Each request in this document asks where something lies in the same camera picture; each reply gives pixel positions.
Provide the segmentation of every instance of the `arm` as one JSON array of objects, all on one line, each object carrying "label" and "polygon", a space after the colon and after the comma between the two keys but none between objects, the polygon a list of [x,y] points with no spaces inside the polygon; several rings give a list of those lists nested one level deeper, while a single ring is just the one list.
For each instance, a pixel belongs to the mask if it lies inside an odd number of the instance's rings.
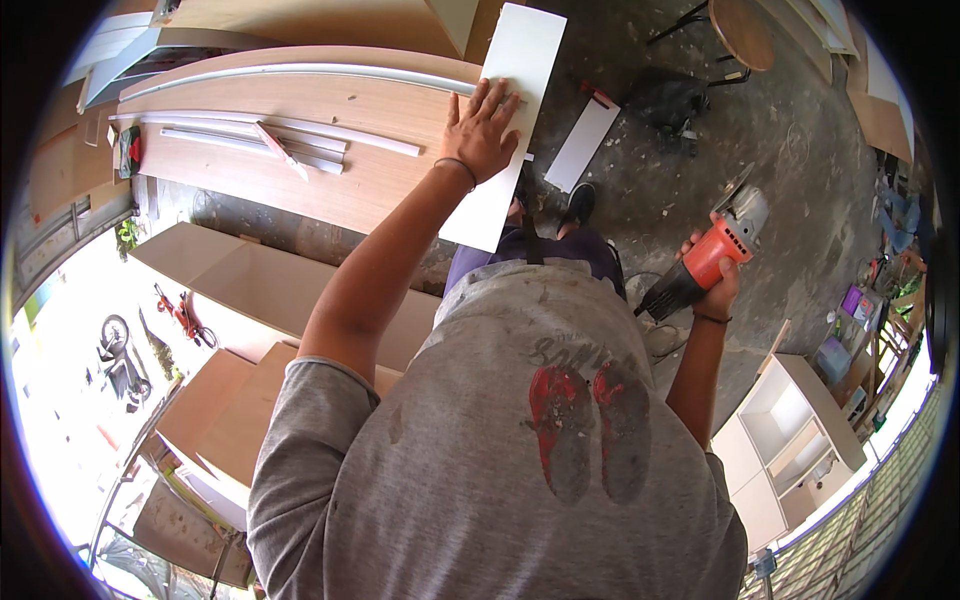
[{"label": "arm", "polygon": [[504,135],[519,104],[513,93],[502,106],[507,81],[493,88],[480,80],[461,119],[450,94],[441,157],[384,221],[365,239],[324,288],[310,315],[298,356],[337,361],[373,383],[380,338],[403,302],[414,271],[453,209],[474,185],[510,163],[519,132]]},{"label": "arm", "polygon": [[[700,237],[701,234],[695,231],[690,241],[684,242],[677,252],[677,257],[690,252]],[[723,279],[707,292],[703,300],[693,305],[695,316],[690,336],[686,339],[684,358],[680,361],[680,368],[666,397],[666,405],[680,417],[704,450],[710,442],[710,430],[713,428],[713,403],[716,400],[717,374],[720,372],[727,326],[696,315],[726,321],[739,290],[739,272],[732,260],[726,257],[720,260],[720,273]]]}]

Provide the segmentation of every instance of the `white shelf unit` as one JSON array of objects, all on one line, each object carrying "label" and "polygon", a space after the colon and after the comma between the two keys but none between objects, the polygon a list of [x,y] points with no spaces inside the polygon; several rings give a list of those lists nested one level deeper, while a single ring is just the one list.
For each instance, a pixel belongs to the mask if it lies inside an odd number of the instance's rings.
[{"label": "white shelf unit", "polygon": [[792,354],[773,356],[712,448],[751,552],[803,523],[867,460],[827,386]]}]

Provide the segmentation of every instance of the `concrete floor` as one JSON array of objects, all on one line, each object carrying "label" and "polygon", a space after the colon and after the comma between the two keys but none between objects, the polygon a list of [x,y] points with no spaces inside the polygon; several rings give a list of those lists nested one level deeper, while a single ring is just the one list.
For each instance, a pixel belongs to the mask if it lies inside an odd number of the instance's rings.
[{"label": "concrete floor", "polygon": [[[566,195],[542,176],[586,105],[581,80],[619,101],[644,65],[719,79],[738,64],[713,62],[726,51],[708,23],[694,23],[651,49],[645,47],[647,37],[673,24],[692,2],[615,0],[598,7],[576,0],[538,0],[528,5],[568,17],[529,150],[536,156],[529,178],[531,204],[538,230],[547,236],[555,231]],[[691,230],[709,225],[708,212],[727,180],[746,163],[756,162],[749,181],[763,190],[771,213],[758,256],[742,269],[721,367],[715,429],[750,389],[784,319],[791,319],[793,326],[780,351],[810,355],[816,350],[827,333],[827,312],[874,256],[880,239],[870,214],[875,153],[866,146],[844,91],[843,62],[834,59],[835,81],[828,84],[777,22],[755,8],[768,23],[777,62],[746,84],[710,89],[711,111],[693,123],[700,135],[696,157],[659,154],[653,130],[623,113],[584,174],[599,191],[591,224],[614,242],[624,273],[631,277],[665,272],[673,251]],[[159,193],[189,197],[192,217],[202,226],[245,233],[332,265],[340,265],[364,237],[186,186],[164,184]],[[455,249],[435,241],[413,287],[441,294]],[[654,279],[633,277],[632,300],[638,301]],[[668,320],[675,329],[660,328],[648,337],[662,395],[682,355],[668,350],[685,339],[691,320],[686,310]]]}]

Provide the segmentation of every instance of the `wristband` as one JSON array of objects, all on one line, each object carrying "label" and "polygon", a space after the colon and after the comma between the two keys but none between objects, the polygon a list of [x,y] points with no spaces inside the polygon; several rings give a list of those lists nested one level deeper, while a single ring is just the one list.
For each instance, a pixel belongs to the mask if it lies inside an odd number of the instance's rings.
[{"label": "wristband", "polygon": [[728,317],[726,321],[723,321],[723,320],[720,320],[720,319],[714,319],[714,318],[711,317],[710,315],[705,315],[705,314],[703,314],[703,313],[698,313],[698,312],[695,312],[695,311],[694,311],[694,313],[693,313],[693,316],[694,316],[694,318],[699,317],[699,318],[701,318],[701,319],[706,319],[707,321],[713,321],[714,323],[720,324],[720,325],[725,325],[725,324],[729,323],[730,321],[733,321],[733,317]]},{"label": "wristband", "polygon": [[467,175],[469,175],[470,178],[473,180],[473,187],[471,187],[467,193],[470,193],[477,188],[477,176],[473,175],[473,171],[470,170],[470,168],[467,166],[466,163],[464,163],[462,160],[458,158],[444,156],[443,158],[437,158],[437,160],[433,163],[433,166],[437,166],[437,163],[440,162],[441,160],[450,160],[451,162],[456,162],[461,167],[463,167],[464,171],[467,171]]}]

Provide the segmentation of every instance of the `angle grinder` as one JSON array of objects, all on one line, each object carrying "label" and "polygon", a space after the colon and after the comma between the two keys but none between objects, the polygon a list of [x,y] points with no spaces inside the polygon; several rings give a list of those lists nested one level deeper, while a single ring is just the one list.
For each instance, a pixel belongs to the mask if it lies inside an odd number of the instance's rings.
[{"label": "angle grinder", "polygon": [[723,278],[720,274],[721,257],[728,256],[737,264],[754,257],[759,250],[760,230],[767,221],[770,208],[763,193],[746,182],[753,168],[751,162],[727,183],[723,198],[711,211],[713,227],[666,275],[658,279],[643,296],[634,315],[639,316],[645,310],[659,323],[701,300]]}]

